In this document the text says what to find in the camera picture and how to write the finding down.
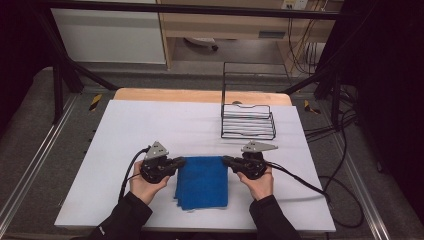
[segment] folded towel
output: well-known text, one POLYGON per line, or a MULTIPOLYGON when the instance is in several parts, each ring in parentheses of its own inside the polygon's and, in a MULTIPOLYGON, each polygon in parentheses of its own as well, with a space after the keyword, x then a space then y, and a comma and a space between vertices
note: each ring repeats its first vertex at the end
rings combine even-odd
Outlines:
POLYGON ((228 168, 222 157, 185 157, 178 169, 175 198, 183 210, 226 207, 228 205, 228 168))

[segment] white cabinet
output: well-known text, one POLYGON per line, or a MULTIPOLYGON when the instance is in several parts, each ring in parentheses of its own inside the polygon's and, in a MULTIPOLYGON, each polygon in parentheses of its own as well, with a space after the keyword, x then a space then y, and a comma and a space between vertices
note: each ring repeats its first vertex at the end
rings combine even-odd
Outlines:
MULTIPOLYGON (((154 0, 103 1, 155 3, 154 0)), ((52 12, 66 50, 75 61, 165 64, 157 13, 68 9, 52 9, 52 12)))

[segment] handheld controller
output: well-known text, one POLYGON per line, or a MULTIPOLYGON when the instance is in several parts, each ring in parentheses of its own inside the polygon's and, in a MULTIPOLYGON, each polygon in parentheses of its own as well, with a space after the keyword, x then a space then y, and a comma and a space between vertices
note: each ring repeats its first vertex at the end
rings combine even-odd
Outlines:
POLYGON ((241 172, 250 180, 262 177, 266 171, 267 164, 262 151, 272 150, 277 146, 250 141, 242 148, 242 157, 223 156, 222 162, 233 170, 233 173, 241 172))
POLYGON ((173 176, 178 168, 185 165, 183 157, 170 159, 166 157, 168 153, 159 142, 155 142, 146 153, 140 174, 147 182, 157 184, 164 177, 173 176))

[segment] wire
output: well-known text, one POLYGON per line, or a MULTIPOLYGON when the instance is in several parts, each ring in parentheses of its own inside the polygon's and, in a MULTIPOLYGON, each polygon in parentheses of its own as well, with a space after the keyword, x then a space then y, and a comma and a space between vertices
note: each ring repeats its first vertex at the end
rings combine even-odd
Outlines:
POLYGON ((127 181, 131 180, 131 179, 132 179, 132 178, 134 178, 134 177, 140 176, 140 175, 141 175, 141 173, 138 173, 138 174, 132 175, 131 177, 127 178, 127 181))
MULTIPOLYGON (((341 169, 341 167, 342 167, 342 165, 343 165, 343 163, 344 163, 344 161, 346 159, 346 153, 347 153, 347 146, 348 145, 347 145, 347 140, 346 140, 345 128, 347 126, 349 126, 350 124, 352 124, 353 122, 355 122, 355 120, 357 119, 356 113, 353 113, 353 114, 350 114, 349 115, 349 113, 352 112, 352 111, 354 111, 353 108, 345 111, 343 113, 343 115, 342 115, 342 118, 341 118, 341 124, 340 124, 341 129, 340 129, 340 131, 342 133, 342 137, 343 137, 343 141, 344 141, 344 147, 343 147, 342 158, 341 158, 339 164, 337 165, 336 169, 331 174, 331 176, 319 176, 319 178, 326 178, 326 179, 328 179, 328 181, 326 182, 326 184, 325 184, 325 186, 323 188, 323 191, 324 192, 327 193, 327 190, 328 190, 328 187, 329 187, 330 183, 331 182, 335 182, 338 185, 340 185, 355 200, 356 204, 358 205, 361 216, 360 216, 360 219, 359 219, 358 223, 356 223, 356 224, 350 225, 350 224, 342 223, 341 221, 339 221, 339 220, 337 220, 336 218, 333 217, 333 220, 334 220, 335 223, 337 223, 340 226, 346 227, 346 228, 357 228, 357 227, 361 226, 363 224, 364 218, 365 218, 365 214, 364 214, 362 205, 359 202, 358 198, 355 196, 354 193, 352 193, 346 187, 346 185, 344 185, 341 181, 339 181, 338 179, 335 178, 336 174, 339 172, 339 170, 341 169)), ((308 143, 311 143, 311 142, 317 141, 319 139, 322 139, 324 137, 327 137, 327 136, 335 133, 336 132, 336 129, 334 128, 334 126, 331 125, 331 126, 327 126, 327 127, 321 127, 321 128, 304 130, 304 131, 305 132, 309 132, 309 133, 305 134, 305 136, 307 138, 309 138, 309 139, 327 133, 326 135, 320 136, 317 139, 309 140, 308 143)))
MULTIPOLYGON (((344 127, 347 127, 347 126, 351 125, 352 123, 354 123, 356 120, 357 120, 356 114, 349 115, 349 116, 346 117, 346 120, 343 122, 343 125, 344 125, 344 127)), ((307 134, 305 134, 305 137, 306 137, 306 140, 308 140, 308 143, 311 143, 311 142, 315 142, 319 139, 322 139, 324 137, 330 136, 331 134, 333 134, 335 132, 337 132, 337 130, 334 128, 334 126, 328 126, 328 127, 324 127, 324 128, 321 128, 321 129, 318 128, 318 131, 307 133, 307 134)))
POLYGON ((336 174, 339 172, 340 168, 342 167, 345 159, 346 159, 346 153, 347 153, 347 141, 346 141, 346 133, 344 131, 344 119, 347 113, 353 111, 352 109, 347 110, 346 112, 343 113, 342 115, 342 124, 340 124, 341 126, 341 132, 342 132, 342 137, 343 137, 343 142, 344 142, 344 147, 343 147, 343 154, 342 154, 342 159, 339 162, 339 165, 336 167, 336 170, 333 172, 333 174, 331 175, 330 179, 327 181, 325 187, 324 187, 324 191, 327 191, 328 186, 330 185, 331 181, 334 179, 334 176, 336 176, 336 174))
MULTIPOLYGON (((318 177, 330 179, 329 176, 318 176, 318 177)), ((358 198, 341 181, 337 180, 336 178, 332 178, 331 180, 334 181, 335 183, 337 183, 339 186, 341 186, 344 190, 346 190, 346 192, 355 200, 356 204, 359 207, 360 213, 361 213, 361 217, 360 217, 358 223, 356 223, 356 224, 353 224, 353 225, 345 224, 345 223, 342 223, 342 222, 340 222, 339 220, 337 220, 336 218, 333 217, 334 222, 339 224, 340 226, 346 227, 346 228, 357 228, 357 227, 361 226, 362 223, 364 223, 365 214, 364 214, 364 209, 362 208, 362 205, 359 202, 358 198)))
POLYGON ((288 39, 289 39, 289 49, 290 49, 290 53, 291 53, 291 56, 292 56, 292 61, 293 61, 293 63, 294 63, 294 66, 296 67, 296 69, 299 71, 299 72, 301 72, 301 73, 304 73, 304 74, 310 74, 310 72, 308 72, 308 71, 306 71, 305 69, 303 69, 302 68, 302 66, 301 66, 301 64, 300 64, 300 62, 299 62, 299 60, 298 60, 298 58, 297 58, 297 56, 295 55, 295 53, 294 53, 294 48, 295 47, 297 47, 297 45, 300 43, 301 45, 303 45, 303 47, 305 46, 305 42, 306 42, 306 40, 309 38, 309 36, 308 36, 308 38, 306 38, 305 39, 305 37, 306 37, 306 34, 308 34, 308 33, 310 33, 310 28, 312 28, 313 26, 314 26, 314 24, 315 24, 315 20, 309 20, 309 23, 308 23, 308 25, 306 26, 306 29, 305 29, 305 32, 303 33, 303 36, 302 36, 302 38, 300 39, 300 41, 299 42, 297 42, 296 43, 296 45, 295 46, 293 46, 293 44, 292 44, 292 41, 291 41, 291 37, 292 37, 292 30, 293 30, 293 19, 292 18, 289 18, 288 19, 288 26, 287 26, 287 35, 288 35, 288 39))
POLYGON ((127 173, 125 174, 125 178, 124 178, 124 181, 122 181, 122 185, 121 185, 121 191, 119 192, 119 198, 118 198, 118 202, 124 197, 124 193, 125 193, 125 188, 126 188, 126 186, 127 186, 127 182, 128 182, 128 180, 130 180, 131 178, 133 178, 133 177, 135 177, 135 176, 137 176, 137 175, 134 175, 134 176, 132 176, 132 177, 130 177, 130 178, 128 178, 128 174, 130 174, 130 171, 131 171, 131 168, 132 168, 132 166, 134 165, 134 163, 135 163, 135 160, 137 160, 137 158, 138 158, 138 156, 140 156, 140 154, 142 154, 142 153, 147 153, 148 151, 149 151, 149 149, 150 149, 150 146, 148 146, 147 148, 145 148, 145 149, 142 149, 141 151, 139 151, 138 153, 136 153, 135 154, 135 156, 133 157, 133 159, 132 159, 132 161, 131 161, 131 163, 130 163, 130 166, 128 167, 128 169, 127 169, 127 173))
POLYGON ((327 200, 327 203, 330 204, 331 203, 331 198, 330 195, 328 195, 328 193, 326 193, 325 191, 313 186, 312 184, 306 182, 305 180, 303 180, 302 178, 300 178, 299 176, 294 175, 293 173, 289 172, 287 169, 285 169, 284 167, 282 167, 281 165, 277 164, 277 163, 273 163, 273 162, 266 162, 267 166, 270 166, 272 168, 275 168, 277 170, 280 170, 286 174, 288 174, 289 176, 293 177, 294 179, 296 179, 298 182, 300 182, 301 184, 303 184, 304 186, 314 190, 315 192, 318 192, 320 194, 322 194, 325 199, 327 200))

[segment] human hand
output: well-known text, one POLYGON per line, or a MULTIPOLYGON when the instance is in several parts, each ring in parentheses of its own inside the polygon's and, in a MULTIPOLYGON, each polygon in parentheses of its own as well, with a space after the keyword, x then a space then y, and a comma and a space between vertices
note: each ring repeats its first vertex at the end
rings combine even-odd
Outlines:
POLYGON ((274 193, 274 177, 272 176, 272 168, 269 166, 264 175, 256 180, 250 180, 241 172, 237 172, 237 176, 239 176, 242 183, 247 185, 250 194, 252 194, 252 197, 256 199, 256 201, 274 193))
POLYGON ((156 193, 159 192, 159 190, 161 190, 162 188, 166 187, 166 184, 170 177, 166 176, 159 183, 151 184, 140 175, 140 167, 142 163, 143 161, 134 163, 133 176, 137 176, 132 177, 129 180, 130 191, 146 205, 149 205, 156 193))

